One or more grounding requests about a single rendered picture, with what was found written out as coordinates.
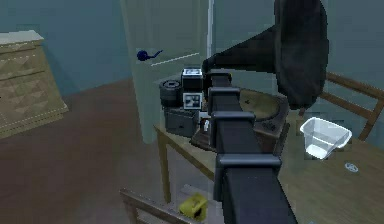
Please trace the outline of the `wooden chair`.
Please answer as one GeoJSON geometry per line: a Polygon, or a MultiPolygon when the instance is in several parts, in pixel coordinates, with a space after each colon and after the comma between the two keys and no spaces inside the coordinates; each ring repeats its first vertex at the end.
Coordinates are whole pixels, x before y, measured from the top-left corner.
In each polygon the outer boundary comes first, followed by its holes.
{"type": "Polygon", "coordinates": [[[200,224],[126,188],[120,189],[119,194],[124,203],[129,224],[149,224],[146,220],[140,219],[139,210],[161,220],[164,222],[162,224],[200,224]]]}
{"type": "Polygon", "coordinates": [[[375,107],[369,110],[328,92],[323,92],[320,95],[322,99],[366,119],[366,124],[358,136],[359,140],[365,141],[384,109],[384,90],[333,72],[327,73],[326,80],[377,100],[375,107]]]}

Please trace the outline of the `beige chest of drawers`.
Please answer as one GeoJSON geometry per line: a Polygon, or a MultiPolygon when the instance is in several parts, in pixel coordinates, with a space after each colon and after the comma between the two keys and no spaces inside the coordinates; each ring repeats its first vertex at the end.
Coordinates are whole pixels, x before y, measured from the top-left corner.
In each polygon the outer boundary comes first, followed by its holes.
{"type": "Polygon", "coordinates": [[[63,118],[62,99],[34,30],[0,33],[0,139],[63,118]]]}

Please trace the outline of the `black horn gramophone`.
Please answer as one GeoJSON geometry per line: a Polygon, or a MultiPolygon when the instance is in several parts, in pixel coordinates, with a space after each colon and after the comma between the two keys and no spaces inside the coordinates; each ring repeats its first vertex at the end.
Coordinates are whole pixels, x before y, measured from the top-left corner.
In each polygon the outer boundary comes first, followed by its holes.
{"type": "Polygon", "coordinates": [[[274,16],[273,26],[202,63],[209,144],[220,154],[274,152],[288,111],[310,108],[323,92],[329,41],[321,0],[274,0],[274,16]],[[275,114],[259,118],[243,111],[228,69],[274,74],[280,93],[275,114]]]}

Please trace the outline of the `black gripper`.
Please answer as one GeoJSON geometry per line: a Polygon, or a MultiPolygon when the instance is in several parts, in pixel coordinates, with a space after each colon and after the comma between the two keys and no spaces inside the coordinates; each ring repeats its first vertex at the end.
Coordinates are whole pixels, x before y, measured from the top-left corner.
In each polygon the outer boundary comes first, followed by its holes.
{"type": "Polygon", "coordinates": [[[183,108],[181,82],[165,80],[159,84],[159,89],[166,131],[191,138],[197,131],[198,113],[183,108]]]}

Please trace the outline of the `clear plastic container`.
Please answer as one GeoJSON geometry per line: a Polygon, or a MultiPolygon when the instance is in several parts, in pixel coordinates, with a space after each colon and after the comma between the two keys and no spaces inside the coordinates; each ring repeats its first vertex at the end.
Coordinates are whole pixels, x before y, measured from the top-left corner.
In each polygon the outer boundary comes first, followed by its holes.
{"type": "Polygon", "coordinates": [[[336,123],[311,117],[300,127],[304,136],[305,152],[316,159],[326,159],[336,148],[343,148],[352,132],[336,123]]]}

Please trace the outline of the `wooden table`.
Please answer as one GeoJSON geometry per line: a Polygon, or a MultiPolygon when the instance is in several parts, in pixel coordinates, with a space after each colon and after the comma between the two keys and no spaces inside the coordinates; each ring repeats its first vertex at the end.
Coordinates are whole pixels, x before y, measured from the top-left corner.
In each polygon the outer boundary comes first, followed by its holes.
{"type": "Polygon", "coordinates": [[[288,122],[278,180],[298,224],[384,224],[384,150],[352,139],[328,159],[314,160],[297,132],[304,119],[292,112],[288,122]]]}

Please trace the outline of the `yellow box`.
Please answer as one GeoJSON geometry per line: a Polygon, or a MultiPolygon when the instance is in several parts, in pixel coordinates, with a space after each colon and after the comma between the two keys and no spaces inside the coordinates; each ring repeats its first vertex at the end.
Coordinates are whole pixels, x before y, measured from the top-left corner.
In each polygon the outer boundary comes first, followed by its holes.
{"type": "Polygon", "coordinates": [[[204,221],[207,216],[207,208],[207,198],[200,193],[195,193],[179,205],[179,212],[196,221],[204,221]]]}

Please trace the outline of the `pale green room door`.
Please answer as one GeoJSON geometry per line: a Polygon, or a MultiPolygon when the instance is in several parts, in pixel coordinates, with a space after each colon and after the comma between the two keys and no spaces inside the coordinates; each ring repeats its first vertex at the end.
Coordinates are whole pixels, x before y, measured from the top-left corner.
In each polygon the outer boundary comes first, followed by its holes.
{"type": "Polygon", "coordinates": [[[156,140],[162,120],[159,84],[207,57],[213,0],[120,0],[142,140],[156,140]],[[146,61],[137,52],[161,53],[146,61]]]}

